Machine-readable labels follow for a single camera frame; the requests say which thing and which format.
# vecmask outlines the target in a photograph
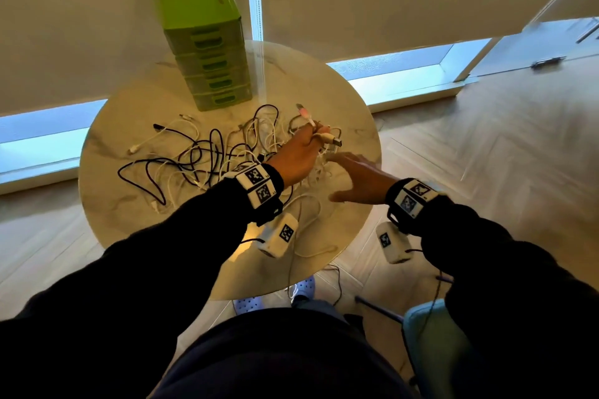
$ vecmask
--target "chair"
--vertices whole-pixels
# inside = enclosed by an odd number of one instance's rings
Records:
[[[432,310],[432,302],[414,306],[405,316],[363,297],[356,296],[355,301],[402,325],[404,343],[415,373],[409,384],[418,385],[424,398],[488,398],[496,395],[490,388],[483,358],[453,322],[444,300],[437,300]]]

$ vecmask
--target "wooden floor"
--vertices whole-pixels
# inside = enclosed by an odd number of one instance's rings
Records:
[[[599,57],[565,62],[551,72],[511,71],[481,79],[456,99],[379,113],[383,168],[436,182],[457,202],[505,225],[515,238],[540,244],[599,288],[597,70]],[[404,313],[432,299],[436,270],[420,253],[405,264],[385,262],[373,236],[384,217],[385,208],[375,208],[336,259],[343,289],[337,307],[362,313],[367,339],[408,378],[399,326],[356,308],[353,297],[361,294]],[[412,242],[418,245],[419,239]],[[0,319],[14,316],[33,293],[101,253],[76,182],[0,197]],[[332,302],[338,294],[337,272],[319,272],[317,297]],[[266,302],[289,305],[285,292]],[[230,302],[208,302],[181,335],[178,353],[233,315]]]

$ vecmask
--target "marble table top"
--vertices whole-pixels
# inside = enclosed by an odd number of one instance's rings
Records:
[[[369,160],[380,163],[381,149],[373,118],[349,83],[324,63],[289,47],[261,41],[247,41],[246,53],[251,70],[254,97],[252,101],[209,112],[199,112],[177,69],[174,58],[153,65],[140,77],[111,96],[90,127],[79,168],[79,191],[87,220],[100,244],[110,244],[130,234],[163,221],[174,211],[173,206],[150,203],[152,198],[117,176],[117,169],[126,163],[149,157],[149,153],[173,156],[189,145],[189,141],[173,134],[161,134],[144,144],[134,155],[127,150],[152,136],[153,123],[165,125],[179,114],[190,114],[199,121],[202,138],[212,128],[223,135],[235,130],[239,123],[249,120],[262,104],[277,106],[281,120],[288,123],[297,114],[295,104],[310,110],[314,119],[343,130],[344,151],[361,153]],[[177,129],[195,134],[184,124]],[[308,190],[322,204],[321,214],[300,234],[292,250],[280,259],[270,258],[241,244],[221,267],[221,274],[212,290],[211,299],[230,300],[264,295],[281,290],[316,273],[331,262],[355,238],[362,228],[371,206],[353,203],[332,203],[327,196],[336,190],[349,189],[351,181],[337,164],[328,163],[327,176]],[[134,165],[124,175],[149,187],[144,166]],[[179,178],[172,183],[181,183]],[[182,203],[201,191],[189,184],[178,188],[177,201]],[[294,195],[305,192],[297,190]],[[302,217],[313,218],[317,204],[312,199],[301,199]],[[298,216],[298,211],[289,210]],[[202,231],[210,227],[190,228],[198,231],[198,248],[202,248]],[[250,224],[246,238],[258,235],[258,228]]]

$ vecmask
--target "foot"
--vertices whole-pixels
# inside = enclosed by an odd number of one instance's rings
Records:
[[[316,281],[314,281],[314,275],[312,275],[308,279],[304,279],[291,286],[291,299],[293,300],[296,296],[303,296],[309,300],[313,300],[315,292]]]
[[[262,297],[244,298],[243,300],[233,300],[233,309],[235,309],[235,314],[241,315],[264,309],[264,304]]]

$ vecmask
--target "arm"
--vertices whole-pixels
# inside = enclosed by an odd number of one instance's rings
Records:
[[[353,189],[332,200],[392,204],[398,180],[355,155],[332,158]],[[426,259],[453,275],[446,306],[496,372],[555,394],[591,382],[599,348],[599,294],[542,248],[513,240],[499,224],[440,195],[415,219],[393,213],[401,231],[422,237]]]
[[[311,135],[311,127],[299,130],[264,165],[277,191],[272,199],[312,169],[322,144]],[[147,396],[253,211],[241,184],[225,179],[32,297],[0,322],[5,388],[14,382],[21,393]]]

